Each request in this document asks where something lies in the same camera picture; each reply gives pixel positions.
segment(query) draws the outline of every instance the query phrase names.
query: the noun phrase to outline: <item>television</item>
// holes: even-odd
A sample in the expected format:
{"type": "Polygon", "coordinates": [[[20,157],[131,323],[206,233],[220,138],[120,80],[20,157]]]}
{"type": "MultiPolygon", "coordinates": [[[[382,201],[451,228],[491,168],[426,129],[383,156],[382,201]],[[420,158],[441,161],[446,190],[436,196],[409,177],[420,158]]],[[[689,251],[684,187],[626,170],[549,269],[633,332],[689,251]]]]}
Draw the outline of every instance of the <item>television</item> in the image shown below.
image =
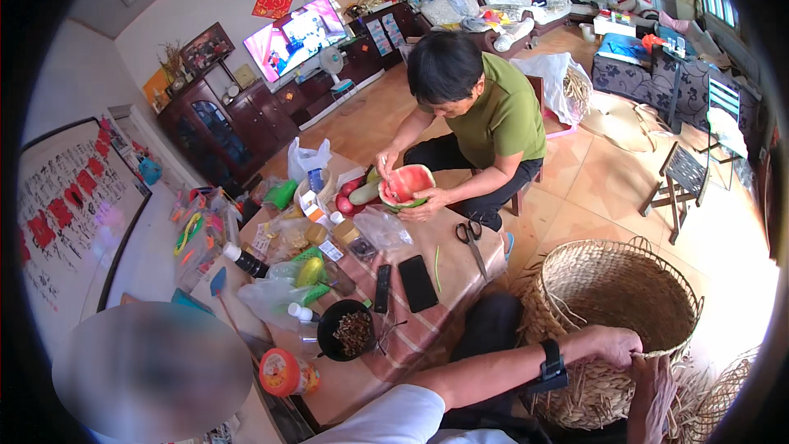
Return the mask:
{"type": "Polygon", "coordinates": [[[313,0],[244,40],[244,46],[273,83],[321,48],[347,37],[329,0],[313,0]]]}

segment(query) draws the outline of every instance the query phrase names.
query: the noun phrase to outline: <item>blue slipper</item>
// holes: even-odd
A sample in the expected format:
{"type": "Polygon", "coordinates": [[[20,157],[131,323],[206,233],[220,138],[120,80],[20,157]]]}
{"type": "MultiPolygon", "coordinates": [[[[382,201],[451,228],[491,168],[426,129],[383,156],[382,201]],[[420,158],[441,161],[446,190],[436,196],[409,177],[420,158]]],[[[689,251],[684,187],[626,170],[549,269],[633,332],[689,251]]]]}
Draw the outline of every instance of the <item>blue slipper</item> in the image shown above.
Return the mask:
{"type": "Polygon", "coordinates": [[[507,238],[510,239],[510,250],[504,253],[504,260],[510,260],[510,254],[512,253],[512,247],[515,246],[515,236],[512,233],[507,232],[507,238]]]}

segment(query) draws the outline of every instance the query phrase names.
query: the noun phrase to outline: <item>seeds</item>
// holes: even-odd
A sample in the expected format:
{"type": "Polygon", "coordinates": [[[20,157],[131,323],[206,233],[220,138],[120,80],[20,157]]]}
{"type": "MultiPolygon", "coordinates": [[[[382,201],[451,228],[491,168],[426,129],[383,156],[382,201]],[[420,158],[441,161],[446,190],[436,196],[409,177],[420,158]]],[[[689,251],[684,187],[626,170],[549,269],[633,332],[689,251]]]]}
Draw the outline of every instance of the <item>seeds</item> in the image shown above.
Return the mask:
{"type": "Polygon", "coordinates": [[[362,311],[345,314],[332,336],[342,343],[342,353],[353,358],[361,353],[370,339],[370,317],[362,311]]]}

